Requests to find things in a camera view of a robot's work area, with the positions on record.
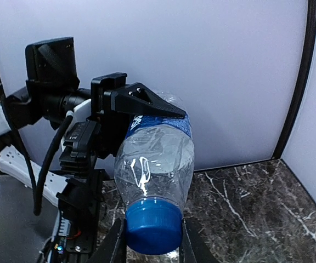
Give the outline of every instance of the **blue label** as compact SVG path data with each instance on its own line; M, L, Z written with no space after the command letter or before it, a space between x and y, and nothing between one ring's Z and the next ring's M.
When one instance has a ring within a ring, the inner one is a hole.
M188 115L186 115L183 119L139 115L135 116L135 118L131 121L129 131L126 134L126 138L134 134L137 129L153 127L160 124L167 124L175 127L186 133L187 136L191 137L190 119Z

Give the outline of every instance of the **bottle body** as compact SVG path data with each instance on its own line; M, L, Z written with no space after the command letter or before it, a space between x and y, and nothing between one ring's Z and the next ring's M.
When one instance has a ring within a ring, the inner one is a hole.
M182 107L176 96L158 95ZM149 230L150 235L145 240L142 234L143 240L134 245L128 240L131 248L143 254L163 254L165 250L168 253L179 246L181 237L177 236L181 233L177 228L182 220L193 170L194 145L188 116L184 119L134 118L115 160L115 181L127 207L128 232L134 232L136 239L137 229L145 229L146 233ZM157 243L169 241L174 244L157 250Z

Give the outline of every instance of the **marble floor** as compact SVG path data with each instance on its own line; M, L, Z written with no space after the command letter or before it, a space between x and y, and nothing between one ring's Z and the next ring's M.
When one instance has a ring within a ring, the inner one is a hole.
M113 181L105 182L104 238L125 207ZM184 216L222 263L316 263L316 205L280 160L196 172ZM179 262L178 251L163 256L128 249L127 262Z

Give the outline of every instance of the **plastic bottle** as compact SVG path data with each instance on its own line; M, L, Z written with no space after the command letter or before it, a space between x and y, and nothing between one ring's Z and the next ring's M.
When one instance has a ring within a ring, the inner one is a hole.
M181 99L158 93L182 108ZM115 181L127 207L127 244L161 255L182 241L183 209L194 170L194 145L184 119L136 116L115 159Z

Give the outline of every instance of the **bottle cap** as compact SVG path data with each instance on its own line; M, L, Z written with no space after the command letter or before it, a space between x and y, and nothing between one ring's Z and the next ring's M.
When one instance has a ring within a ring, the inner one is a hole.
M162 255L177 249L182 241L182 213L161 199L133 203L126 212L127 245L145 255Z

